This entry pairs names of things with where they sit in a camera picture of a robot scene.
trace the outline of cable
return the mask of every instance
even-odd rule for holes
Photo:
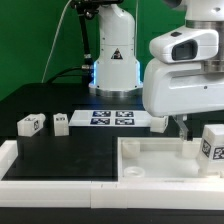
[[[60,77],[68,77],[68,76],[81,76],[81,75],[64,75],[65,73],[71,72],[71,71],[78,71],[78,70],[82,70],[81,67],[72,67],[72,68],[68,68],[65,69],[59,73],[57,73],[56,75],[54,75],[52,78],[50,78],[46,83],[50,84],[52,83],[55,79],[60,78]]]
[[[51,47],[50,55],[48,57],[47,64],[46,64],[45,69],[44,69],[44,74],[43,74],[42,81],[41,81],[42,83],[44,83],[44,79],[46,77],[47,70],[48,70],[48,66],[49,66],[49,63],[50,63],[52,54],[54,52],[54,48],[55,48],[55,44],[56,44],[56,41],[57,41],[57,38],[58,38],[58,34],[59,34],[59,31],[60,31],[60,28],[61,28],[61,24],[63,22],[63,19],[64,19],[64,16],[65,16],[66,10],[67,10],[69,4],[71,3],[71,1],[72,0],[69,0],[68,1],[68,3],[65,5],[65,7],[64,7],[64,9],[62,11],[61,18],[59,20],[58,27],[57,27],[57,30],[56,30],[56,33],[55,33],[55,36],[54,36],[54,41],[53,41],[53,44],[52,44],[52,47]]]

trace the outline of white block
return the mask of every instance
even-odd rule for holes
[[[17,122],[18,135],[31,137],[43,128],[44,114],[30,114]]]
[[[92,183],[91,208],[127,208],[126,185],[119,183]]]
[[[137,158],[140,154],[140,142],[136,140],[124,140],[122,142],[122,156],[124,158]]]
[[[164,133],[167,128],[169,117],[152,117],[150,124],[151,132]]]
[[[206,125],[197,156],[200,173],[224,171],[224,125]]]
[[[7,173],[10,166],[18,156],[16,141],[5,141],[0,147],[0,180]]]
[[[55,136],[69,135],[67,114],[54,115],[54,133]]]

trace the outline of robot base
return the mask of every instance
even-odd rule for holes
[[[128,91],[109,91],[97,88],[94,84],[89,85],[89,92],[94,95],[104,96],[104,97],[132,97],[132,96],[140,96],[142,95],[142,85],[136,87],[136,89],[128,90]]]

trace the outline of black cable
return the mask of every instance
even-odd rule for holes
[[[71,71],[78,71],[78,70],[82,70],[82,67],[72,67],[72,68],[68,68],[65,69],[59,73],[57,73],[56,75],[54,75],[52,78],[50,78],[46,83],[50,84],[52,83],[55,79],[57,78],[61,78],[61,77],[67,77],[67,76],[82,76],[82,75],[64,75],[65,73],[71,72]]]

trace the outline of warning label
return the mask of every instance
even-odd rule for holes
[[[112,55],[111,59],[116,59],[116,60],[123,60],[123,57],[121,55],[120,50],[117,48],[114,54]]]

